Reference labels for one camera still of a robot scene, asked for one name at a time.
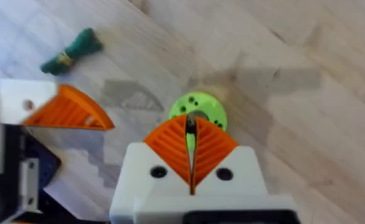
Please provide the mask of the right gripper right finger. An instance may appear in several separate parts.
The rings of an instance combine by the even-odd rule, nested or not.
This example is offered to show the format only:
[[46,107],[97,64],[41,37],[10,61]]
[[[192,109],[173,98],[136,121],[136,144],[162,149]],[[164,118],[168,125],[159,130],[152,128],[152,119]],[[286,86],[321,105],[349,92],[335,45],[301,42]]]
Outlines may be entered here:
[[215,124],[196,117],[193,195],[266,195],[254,149],[238,144]]

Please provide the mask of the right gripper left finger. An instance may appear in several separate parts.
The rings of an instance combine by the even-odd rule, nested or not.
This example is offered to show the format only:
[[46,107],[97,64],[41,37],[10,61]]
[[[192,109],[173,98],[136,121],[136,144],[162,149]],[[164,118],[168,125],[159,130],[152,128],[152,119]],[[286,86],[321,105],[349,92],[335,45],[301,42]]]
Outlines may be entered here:
[[147,197],[189,196],[186,121],[186,115],[176,116],[128,145],[109,209],[111,223],[133,223],[135,203]]

